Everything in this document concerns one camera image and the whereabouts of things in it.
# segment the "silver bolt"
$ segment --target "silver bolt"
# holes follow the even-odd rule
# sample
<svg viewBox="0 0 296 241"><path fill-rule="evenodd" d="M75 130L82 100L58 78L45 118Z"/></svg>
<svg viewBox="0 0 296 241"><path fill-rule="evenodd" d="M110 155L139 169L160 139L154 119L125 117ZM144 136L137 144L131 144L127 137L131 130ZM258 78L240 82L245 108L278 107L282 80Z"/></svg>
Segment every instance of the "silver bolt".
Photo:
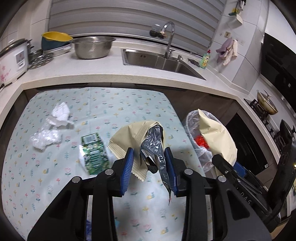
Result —
<svg viewBox="0 0 296 241"><path fill-rule="evenodd" d="M73 177L72 182L78 183L78 182L80 182L80 178L79 177Z"/></svg>
<svg viewBox="0 0 296 241"><path fill-rule="evenodd" d="M113 170L112 169L107 169L107 170L105 170L105 174L106 175L111 175L111 174L113 174Z"/></svg>
<svg viewBox="0 0 296 241"><path fill-rule="evenodd" d="M218 180L222 183L226 182L226 177L225 176L219 176Z"/></svg>
<svg viewBox="0 0 296 241"><path fill-rule="evenodd" d="M185 169L184 173L187 175L191 175L193 173L193 171L191 169L187 168L187 169Z"/></svg>

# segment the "chrome faucet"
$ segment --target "chrome faucet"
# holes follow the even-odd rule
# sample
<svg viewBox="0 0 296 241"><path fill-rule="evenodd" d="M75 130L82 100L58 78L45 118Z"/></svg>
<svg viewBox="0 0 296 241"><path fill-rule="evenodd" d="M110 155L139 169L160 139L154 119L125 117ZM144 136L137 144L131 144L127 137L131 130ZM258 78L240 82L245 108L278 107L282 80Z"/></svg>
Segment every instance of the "chrome faucet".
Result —
<svg viewBox="0 0 296 241"><path fill-rule="evenodd" d="M174 33L175 33L175 24L172 22L172 21L168 21L164 24L164 26L162 27L162 29L159 31L159 33L157 33L155 30L151 30L150 31L150 36L152 37L159 37L161 39L164 39L166 38L166 34L165 34L165 31L166 31L166 28L171 25L172 26L172 32L170 34L170 39L168 41L168 46L167 46L167 49L165 51L165 55L164 55L164 58L169 58L171 53L174 51L174 50L170 50L170 46L172 44L172 40L173 40L173 37L174 37Z"/></svg>

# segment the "floral tablecloth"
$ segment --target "floral tablecloth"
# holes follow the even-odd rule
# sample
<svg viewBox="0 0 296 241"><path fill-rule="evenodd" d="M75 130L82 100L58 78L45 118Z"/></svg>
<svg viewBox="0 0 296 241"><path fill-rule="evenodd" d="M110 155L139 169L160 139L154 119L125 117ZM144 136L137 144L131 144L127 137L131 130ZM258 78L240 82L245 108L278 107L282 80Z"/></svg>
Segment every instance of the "floral tablecloth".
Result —
<svg viewBox="0 0 296 241"><path fill-rule="evenodd" d="M30 135L42 127L56 104L62 102L70 108L74 127L61 128L61 143L47 146L44 152L34 149L29 144ZM166 146L173 155L204 175L190 140L163 93L79 88L35 95L13 131L2 172L3 209L19 234L27 239L41 214L72 177L88 178L78 160L81 136L98 132L107 146L120 127L141 120L160 122L166 132ZM144 182L132 175L124 197L113 201L119 240L181 240L186 199L172 196L168 206L168 193L159 173L148 172Z"/></svg>

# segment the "rice cooker lid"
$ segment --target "rice cooker lid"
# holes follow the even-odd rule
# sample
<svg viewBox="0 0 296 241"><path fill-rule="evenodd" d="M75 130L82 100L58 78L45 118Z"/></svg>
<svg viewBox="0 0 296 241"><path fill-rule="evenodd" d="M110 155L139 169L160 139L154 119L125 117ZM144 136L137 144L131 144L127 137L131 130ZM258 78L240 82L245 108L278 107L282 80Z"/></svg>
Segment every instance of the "rice cooker lid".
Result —
<svg viewBox="0 0 296 241"><path fill-rule="evenodd" d="M8 53L10 50L14 49L17 46L20 46L23 43L28 42L27 39L19 39L17 41L14 41L13 43L9 44L7 47L5 47L4 49L1 50L0 52L0 58L5 55L6 53Z"/></svg>

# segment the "gas stove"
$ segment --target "gas stove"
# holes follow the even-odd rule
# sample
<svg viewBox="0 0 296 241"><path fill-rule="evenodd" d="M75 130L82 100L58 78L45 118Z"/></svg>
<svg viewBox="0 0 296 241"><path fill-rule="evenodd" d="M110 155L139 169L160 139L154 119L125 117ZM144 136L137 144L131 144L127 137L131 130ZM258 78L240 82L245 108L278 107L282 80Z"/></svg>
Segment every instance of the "gas stove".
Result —
<svg viewBox="0 0 296 241"><path fill-rule="evenodd" d="M257 102L257 100L247 100L244 99L246 103L252 108L252 110L255 112L255 114L259 117L259 119L262 121L263 125L266 127L267 131L271 135L272 139L274 140L274 143L276 144L276 147L278 148L279 152L281 153L283 150L283 147L286 145L283 137L281 136L281 133L274 132L274 128L272 124L268 121L268 113L261 107L261 105Z"/></svg>

